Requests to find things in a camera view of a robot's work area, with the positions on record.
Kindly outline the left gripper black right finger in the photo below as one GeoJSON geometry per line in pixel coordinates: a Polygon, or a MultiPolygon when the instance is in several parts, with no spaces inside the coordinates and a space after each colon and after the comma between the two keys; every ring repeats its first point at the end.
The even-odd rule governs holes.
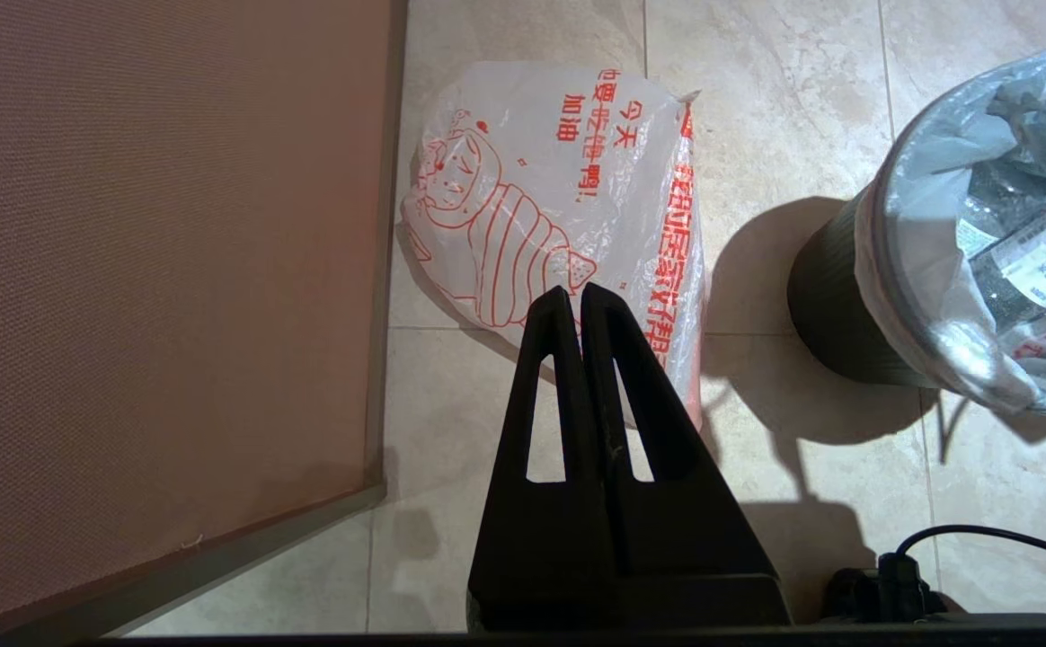
{"type": "Polygon", "coordinates": [[[588,284],[581,323],[621,573],[775,577],[626,300],[588,284]]]}

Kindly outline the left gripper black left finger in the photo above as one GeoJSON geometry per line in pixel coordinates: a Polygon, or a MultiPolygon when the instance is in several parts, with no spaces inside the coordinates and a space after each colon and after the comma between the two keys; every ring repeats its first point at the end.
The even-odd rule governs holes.
{"type": "Polygon", "coordinates": [[[614,567],[591,394],[568,291],[527,311],[479,527],[474,578],[596,578],[614,567]],[[563,482],[527,478],[540,368],[554,361],[563,482]]]}

